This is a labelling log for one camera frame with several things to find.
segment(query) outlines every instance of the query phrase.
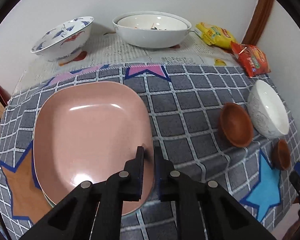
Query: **white bowl with gray pattern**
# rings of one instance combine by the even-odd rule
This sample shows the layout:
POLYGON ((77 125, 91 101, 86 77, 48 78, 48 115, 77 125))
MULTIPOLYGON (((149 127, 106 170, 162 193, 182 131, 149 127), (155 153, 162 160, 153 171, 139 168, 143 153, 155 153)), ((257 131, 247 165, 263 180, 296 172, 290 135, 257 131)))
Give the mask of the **white bowl with gray pattern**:
POLYGON ((80 55, 90 36, 93 20, 91 16, 79 17, 54 27, 34 44, 30 52, 47 61, 70 62, 80 55))
POLYGON ((252 123, 261 135, 272 139, 288 134, 287 111, 268 83, 257 80, 250 91, 247 106, 252 123))

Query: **small brown cup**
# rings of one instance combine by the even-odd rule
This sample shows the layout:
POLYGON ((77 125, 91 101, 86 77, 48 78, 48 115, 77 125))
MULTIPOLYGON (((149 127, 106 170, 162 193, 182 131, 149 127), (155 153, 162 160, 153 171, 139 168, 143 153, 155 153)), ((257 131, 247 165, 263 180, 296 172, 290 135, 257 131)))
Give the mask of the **small brown cup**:
POLYGON ((248 113, 235 103, 225 103, 219 117, 219 135, 236 147, 247 147, 253 138, 248 113))
POLYGON ((284 139, 279 140, 274 147, 271 154, 271 160, 274 167, 278 170, 285 171, 290 167, 290 150, 284 139))

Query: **bowl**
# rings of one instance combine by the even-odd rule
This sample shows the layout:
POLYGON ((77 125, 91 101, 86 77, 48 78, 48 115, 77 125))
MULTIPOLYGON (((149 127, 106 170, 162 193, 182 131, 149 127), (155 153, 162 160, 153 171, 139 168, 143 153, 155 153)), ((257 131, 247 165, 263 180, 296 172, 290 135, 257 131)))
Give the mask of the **bowl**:
POLYGON ((35 43, 30 52, 60 64, 75 59, 90 36, 93 20, 93 17, 85 16, 52 28, 35 43))
POLYGON ((34 128, 34 169, 48 200, 58 204, 85 180, 105 181, 147 152, 141 200, 124 202, 122 214, 139 208, 154 182, 148 111, 129 87, 97 82, 61 89, 43 104, 34 128))
POLYGON ((140 11, 113 19, 116 33, 127 43, 146 49, 162 49, 180 44, 191 23, 174 14, 140 11))
POLYGON ((235 103, 225 103, 219 117, 219 134, 236 147, 247 147, 253 138, 248 113, 235 103))
POLYGON ((257 80, 248 96, 248 112, 254 127, 264 137, 273 139, 288 134, 288 114, 268 83, 257 80))
POLYGON ((272 164, 281 171, 287 170, 291 165, 290 151, 284 139, 278 141, 271 154, 272 164))

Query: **porcelain bowl with blue pattern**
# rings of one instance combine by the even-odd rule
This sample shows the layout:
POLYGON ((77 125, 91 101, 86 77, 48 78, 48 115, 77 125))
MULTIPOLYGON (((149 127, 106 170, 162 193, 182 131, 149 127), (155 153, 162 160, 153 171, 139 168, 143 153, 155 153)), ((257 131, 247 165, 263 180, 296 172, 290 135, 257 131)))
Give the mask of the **porcelain bowl with blue pattern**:
POLYGON ((90 36, 94 18, 85 16, 66 21, 48 31, 31 49, 31 53, 59 64, 70 62, 80 55, 90 36))

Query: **chip bag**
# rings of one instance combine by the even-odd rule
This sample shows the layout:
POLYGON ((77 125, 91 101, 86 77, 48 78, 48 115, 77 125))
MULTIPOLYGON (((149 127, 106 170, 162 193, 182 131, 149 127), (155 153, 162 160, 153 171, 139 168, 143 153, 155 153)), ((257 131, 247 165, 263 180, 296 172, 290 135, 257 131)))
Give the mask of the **chip bag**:
POLYGON ((271 72, 266 55, 256 46, 231 42, 231 48, 249 77, 271 72))
POLYGON ((206 44, 223 49, 231 49, 231 41, 237 42, 229 31, 215 25, 199 23, 195 26, 194 31, 206 44))

